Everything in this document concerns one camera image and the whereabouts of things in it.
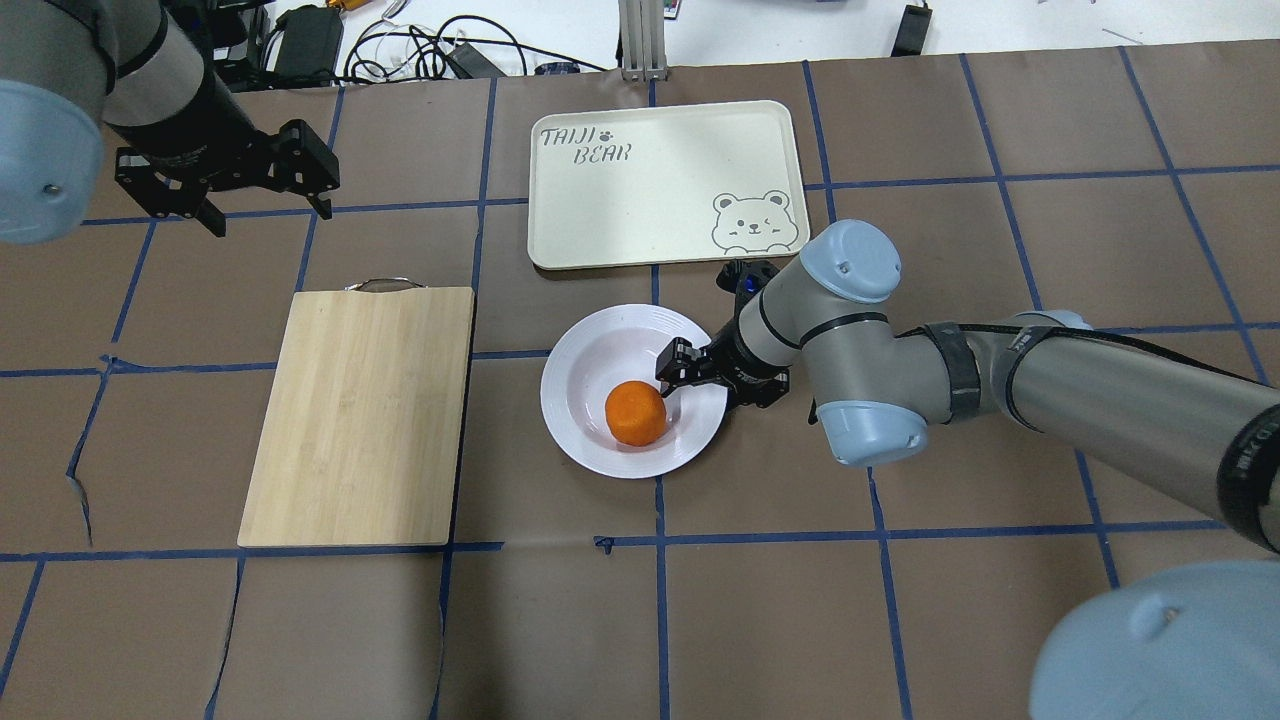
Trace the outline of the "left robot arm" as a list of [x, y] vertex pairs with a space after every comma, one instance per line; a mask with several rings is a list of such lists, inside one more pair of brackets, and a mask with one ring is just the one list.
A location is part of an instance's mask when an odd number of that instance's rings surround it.
[[1, 58], [3, 241], [45, 243], [90, 209], [105, 158], [150, 217], [227, 232], [211, 195], [250, 187], [306, 199], [323, 219], [337, 155], [303, 120], [260, 129], [212, 59], [159, 1], [5, 1]]

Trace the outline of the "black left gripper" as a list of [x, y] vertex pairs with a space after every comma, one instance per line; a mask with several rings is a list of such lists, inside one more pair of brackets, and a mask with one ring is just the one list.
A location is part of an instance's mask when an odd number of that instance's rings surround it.
[[212, 236], [225, 238], [227, 218], [211, 193], [250, 187], [293, 193], [320, 219], [330, 220], [329, 193], [340, 187], [340, 164], [307, 122], [293, 119], [274, 135], [253, 132], [241, 149], [189, 152], [182, 164], [177, 158], [118, 149], [114, 181], [150, 217], [196, 219]]

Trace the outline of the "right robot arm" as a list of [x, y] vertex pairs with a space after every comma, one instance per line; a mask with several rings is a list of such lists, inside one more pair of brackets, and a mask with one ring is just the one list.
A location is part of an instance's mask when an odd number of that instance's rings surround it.
[[[1002, 413], [1277, 552], [1279, 395], [1075, 313], [895, 333], [892, 241], [836, 222], [783, 269], [727, 263], [733, 316], [704, 346], [658, 355], [663, 395], [717, 384], [767, 407], [806, 368], [812, 420], [835, 459], [874, 468], [919, 454], [932, 425]], [[1277, 559], [1171, 568], [1101, 594], [1051, 632], [1033, 719], [1275, 719]]]

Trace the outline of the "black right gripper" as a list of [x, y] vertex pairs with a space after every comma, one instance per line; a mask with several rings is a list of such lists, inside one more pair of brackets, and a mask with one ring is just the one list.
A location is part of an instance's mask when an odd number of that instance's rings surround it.
[[659, 352], [655, 379], [662, 398], [686, 387], [723, 387], [727, 407], [769, 407], [791, 389], [787, 368], [749, 363], [732, 345], [712, 342], [699, 348], [686, 338], [673, 338]]

